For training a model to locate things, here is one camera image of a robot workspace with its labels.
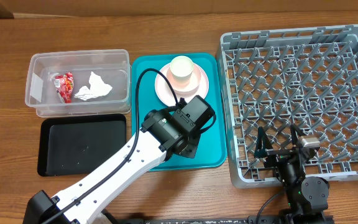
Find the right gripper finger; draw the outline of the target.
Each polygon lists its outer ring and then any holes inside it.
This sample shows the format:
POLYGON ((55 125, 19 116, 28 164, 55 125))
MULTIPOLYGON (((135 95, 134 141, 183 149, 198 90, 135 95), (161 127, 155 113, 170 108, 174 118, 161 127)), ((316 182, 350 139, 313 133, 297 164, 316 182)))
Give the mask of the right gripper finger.
POLYGON ((305 136, 306 134, 295 124, 290 125, 291 132, 291 142, 293 145, 296 145, 298 142, 299 136, 305 136))
POLYGON ((273 149, 270 139, 265 133, 263 127, 258 127, 254 157, 255 158, 267 157, 268 156, 267 149, 273 149))

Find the white napkin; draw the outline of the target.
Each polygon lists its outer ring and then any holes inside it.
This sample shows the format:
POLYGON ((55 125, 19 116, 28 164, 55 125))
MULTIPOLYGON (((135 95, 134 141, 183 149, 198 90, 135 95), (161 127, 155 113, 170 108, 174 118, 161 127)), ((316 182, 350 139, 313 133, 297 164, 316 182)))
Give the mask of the white napkin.
POLYGON ((91 72, 89 77, 89 87, 81 87, 74 95, 74 98, 87 101, 90 99, 106 96, 111 90, 111 85, 105 83, 99 75, 91 72))

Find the red snack wrapper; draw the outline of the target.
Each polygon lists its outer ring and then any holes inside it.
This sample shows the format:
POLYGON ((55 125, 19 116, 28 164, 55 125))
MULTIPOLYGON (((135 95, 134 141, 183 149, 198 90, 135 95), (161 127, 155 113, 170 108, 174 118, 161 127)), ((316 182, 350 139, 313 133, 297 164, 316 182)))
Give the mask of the red snack wrapper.
POLYGON ((63 103, 71 103, 71 96, 74 87, 73 80, 73 74, 70 72, 54 76, 53 84, 55 85, 58 96, 63 103))

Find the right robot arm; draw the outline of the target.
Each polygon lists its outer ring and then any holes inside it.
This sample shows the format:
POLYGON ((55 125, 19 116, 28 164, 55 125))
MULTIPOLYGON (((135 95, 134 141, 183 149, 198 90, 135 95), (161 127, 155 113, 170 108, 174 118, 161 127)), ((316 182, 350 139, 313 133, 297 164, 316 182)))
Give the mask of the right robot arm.
POLYGON ((297 125, 290 126, 291 148, 273 150, 262 127, 258 128, 254 157, 265 159, 264 167, 277 172, 283 190, 270 197, 259 209, 251 223, 334 223, 333 217, 324 215, 328 209, 329 182, 321 177, 307 177, 303 165, 320 149, 320 141, 314 135, 305 134, 297 125), (265 207, 279 195, 287 196, 289 207, 278 215, 263 215, 265 207))

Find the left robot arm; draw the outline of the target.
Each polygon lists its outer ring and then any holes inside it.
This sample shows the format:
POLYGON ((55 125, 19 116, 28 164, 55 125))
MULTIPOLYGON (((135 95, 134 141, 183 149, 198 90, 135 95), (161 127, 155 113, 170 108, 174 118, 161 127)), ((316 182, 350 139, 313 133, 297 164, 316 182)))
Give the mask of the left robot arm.
POLYGON ((27 203, 24 223, 94 223, 136 179, 172 155, 194 157, 214 111, 177 106, 152 110, 115 155, 72 186, 49 197, 43 190, 27 203))

